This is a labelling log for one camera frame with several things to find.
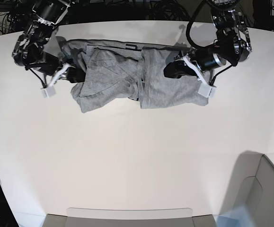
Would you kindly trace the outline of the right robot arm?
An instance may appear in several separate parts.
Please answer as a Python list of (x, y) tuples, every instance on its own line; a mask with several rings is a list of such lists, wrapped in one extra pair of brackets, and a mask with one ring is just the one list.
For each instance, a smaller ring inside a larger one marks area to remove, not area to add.
[(44, 50), (52, 34), (59, 27), (73, 0), (37, 0), (32, 7), (32, 20), (19, 36), (12, 58), (18, 66), (31, 71), (48, 88), (57, 80), (70, 83), (85, 80), (85, 72), (75, 63), (54, 56)]

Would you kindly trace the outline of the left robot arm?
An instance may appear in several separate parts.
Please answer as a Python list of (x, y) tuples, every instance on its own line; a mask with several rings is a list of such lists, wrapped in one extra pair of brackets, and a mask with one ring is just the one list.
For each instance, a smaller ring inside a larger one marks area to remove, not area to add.
[[(252, 52), (249, 31), (242, 13), (236, 10), (238, 0), (203, 0), (187, 24), (186, 38), (190, 44), (188, 52), (181, 52), (173, 62), (164, 68), (164, 76), (179, 79), (182, 76), (196, 76), (223, 67), (231, 67), (245, 61)], [(208, 46), (196, 44), (190, 35), (192, 25), (204, 5), (211, 9), (211, 18), (216, 39)]]

